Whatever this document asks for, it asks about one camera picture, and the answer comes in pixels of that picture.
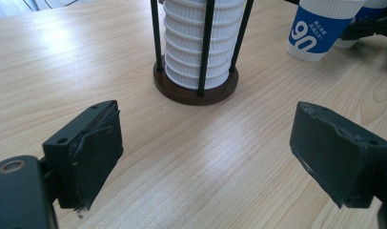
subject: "wooden table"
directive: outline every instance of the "wooden table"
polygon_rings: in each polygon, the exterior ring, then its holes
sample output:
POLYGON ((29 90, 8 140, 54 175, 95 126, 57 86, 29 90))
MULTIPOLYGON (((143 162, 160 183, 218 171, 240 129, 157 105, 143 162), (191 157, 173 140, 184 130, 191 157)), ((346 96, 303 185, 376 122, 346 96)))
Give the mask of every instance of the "wooden table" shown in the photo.
POLYGON ((76 115, 117 99, 124 155, 83 218, 54 203, 61 228, 377 228, 380 202, 337 209, 289 138, 301 100, 387 139, 387 38, 299 61, 285 50, 295 10, 255 1, 237 89, 206 107, 154 86, 150 1, 0 19, 0 160, 42 157, 76 115))

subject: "round wooden base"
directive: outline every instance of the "round wooden base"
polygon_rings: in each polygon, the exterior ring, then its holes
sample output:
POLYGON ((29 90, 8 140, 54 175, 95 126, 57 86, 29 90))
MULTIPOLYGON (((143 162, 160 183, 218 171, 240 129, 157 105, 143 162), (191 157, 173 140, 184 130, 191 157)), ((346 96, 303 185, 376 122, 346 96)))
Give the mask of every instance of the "round wooden base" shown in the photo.
POLYGON ((173 83, 166 75, 165 69, 162 72, 158 72, 157 63, 154 64, 153 75, 155 87, 162 94, 175 102, 194 106, 211 105, 226 99, 235 91, 238 82, 238 71, 234 69, 234 72, 229 74, 226 82, 217 88, 205 90, 203 96, 198 96, 197 90, 182 88, 173 83))

